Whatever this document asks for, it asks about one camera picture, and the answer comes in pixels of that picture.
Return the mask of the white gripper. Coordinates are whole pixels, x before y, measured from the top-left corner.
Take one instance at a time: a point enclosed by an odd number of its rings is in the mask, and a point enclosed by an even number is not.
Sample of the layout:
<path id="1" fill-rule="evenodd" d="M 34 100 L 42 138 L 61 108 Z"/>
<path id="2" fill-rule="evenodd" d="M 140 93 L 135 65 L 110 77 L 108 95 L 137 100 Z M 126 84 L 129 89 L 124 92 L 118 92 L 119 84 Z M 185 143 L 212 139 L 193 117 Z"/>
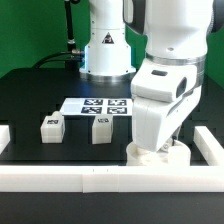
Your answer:
<path id="1" fill-rule="evenodd" d="M 200 100 L 195 65 L 161 65 L 144 59 L 132 79 L 132 138 L 140 148 L 158 151 Z"/>

